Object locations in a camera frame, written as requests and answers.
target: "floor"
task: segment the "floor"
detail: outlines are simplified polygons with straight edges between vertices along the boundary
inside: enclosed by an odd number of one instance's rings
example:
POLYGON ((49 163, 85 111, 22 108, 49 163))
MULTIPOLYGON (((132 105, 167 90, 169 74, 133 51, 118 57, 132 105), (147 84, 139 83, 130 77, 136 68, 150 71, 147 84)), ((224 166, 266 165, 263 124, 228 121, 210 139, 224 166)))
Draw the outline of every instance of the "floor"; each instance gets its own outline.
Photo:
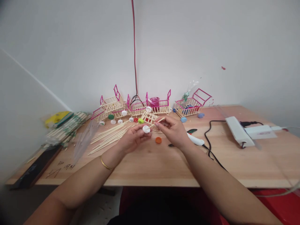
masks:
POLYGON ((119 215, 122 187, 110 187, 115 196, 96 193, 78 212, 78 222, 72 225, 106 225, 110 219, 119 215))

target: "red cable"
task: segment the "red cable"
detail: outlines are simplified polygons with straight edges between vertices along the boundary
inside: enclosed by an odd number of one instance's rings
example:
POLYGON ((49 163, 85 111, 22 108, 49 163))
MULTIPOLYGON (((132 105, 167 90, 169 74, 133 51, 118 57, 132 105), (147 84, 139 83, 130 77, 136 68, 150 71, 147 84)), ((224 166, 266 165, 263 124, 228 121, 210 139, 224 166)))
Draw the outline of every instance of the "red cable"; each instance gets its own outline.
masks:
POLYGON ((131 0, 132 4, 132 15, 133 15, 133 41, 134 41, 134 72, 135 72, 135 88, 138 95, 138 83, 137 83, 137 68, 135 64, 135 20, 134 20, 134 6, 133 6, 133 0, 131 0))

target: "wooden table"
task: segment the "wooden table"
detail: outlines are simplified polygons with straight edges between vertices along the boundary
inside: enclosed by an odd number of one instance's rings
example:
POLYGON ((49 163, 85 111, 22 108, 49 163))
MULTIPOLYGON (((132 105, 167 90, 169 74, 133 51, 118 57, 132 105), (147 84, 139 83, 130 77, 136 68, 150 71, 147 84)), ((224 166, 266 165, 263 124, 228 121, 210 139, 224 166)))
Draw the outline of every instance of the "wooden table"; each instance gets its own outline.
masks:
MULTIPOLYGON (((242 106, 223 106, 228 116, 235 116, 239 121, 258 121, 274 126, 273 123, 261 118, 242 106)), ((197 128, 193 136, 205 140, 204 132, 209 128, 210 120, 224 120, 221 113, 214 107, 202 110, 205 117, 196 115, 187 117, 184 123, 186 130, 197 128)), ((170 116, 178 118, 176 113, 170 116)), ((84 132, 87 124, 80 128, 84 132)), ((100 127, 97 133, 103 132, 115 125, 107 123, 100 127)), ((222 165, 248 188, 289 188, 300 179, 300 139, 289 132, 276 132, 278 138, 257 140, 262 146, 241 149, 234 140, 225 122, 213 122, 208 133, 212 151, 222 165)), ((100 156, 112 145, 95 154, 88 153, 100 143, 89 145, 84 155, 73 166, 74 144, 67 151, 62 150, 41 178, 37 185, 59 185, 71 174, 86 165, 92 159, 100 156)), ((163 134, 153 134, 152 139, 143 143, 135 152, 128 154, 115 168, 105 186, 182 186, 198 187, 197 181, 191 174, 185 157, 176 147, 168 147, 170 142, 163 134), (157 144, 155 138, 160 136, 162 143, 157 144)), ((34 161, 25 164, 6 184, 13 184, 31 166, 34 161)))

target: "hand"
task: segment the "hand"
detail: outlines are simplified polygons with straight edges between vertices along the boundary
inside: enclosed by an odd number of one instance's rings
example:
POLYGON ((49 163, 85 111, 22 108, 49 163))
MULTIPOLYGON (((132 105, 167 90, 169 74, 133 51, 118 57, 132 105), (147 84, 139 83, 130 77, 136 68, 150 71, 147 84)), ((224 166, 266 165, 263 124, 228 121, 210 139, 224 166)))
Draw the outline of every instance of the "hand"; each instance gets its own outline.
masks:
POLYGON ((152 134, 144 133, 143 126, 146 124, 139 124, 130 128, 123 137, 119 140, 118 145, 125 153, 133 152, 140 143, 151 138, 152 134))
POLYGON ((157 126, 157 128, 166 135, 168 140, 180 150, 193 145, 180 120, 176 120, 170 116, 161 116, 155 120, 155 126, 157 126))

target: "orange bottle cap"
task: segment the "orange bottle cap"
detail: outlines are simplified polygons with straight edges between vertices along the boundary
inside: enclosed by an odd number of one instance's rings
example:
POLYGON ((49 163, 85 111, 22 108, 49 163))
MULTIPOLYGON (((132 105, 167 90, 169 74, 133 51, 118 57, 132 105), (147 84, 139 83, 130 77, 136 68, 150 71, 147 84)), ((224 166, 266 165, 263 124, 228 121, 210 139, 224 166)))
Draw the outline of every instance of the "orange bottle cap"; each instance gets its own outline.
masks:
POLYGON ((160 144, 160 143, 162 142, 162 138, 161 138, 161 137, 155 138, 155 142, 156 142, 157 144, 160 144))

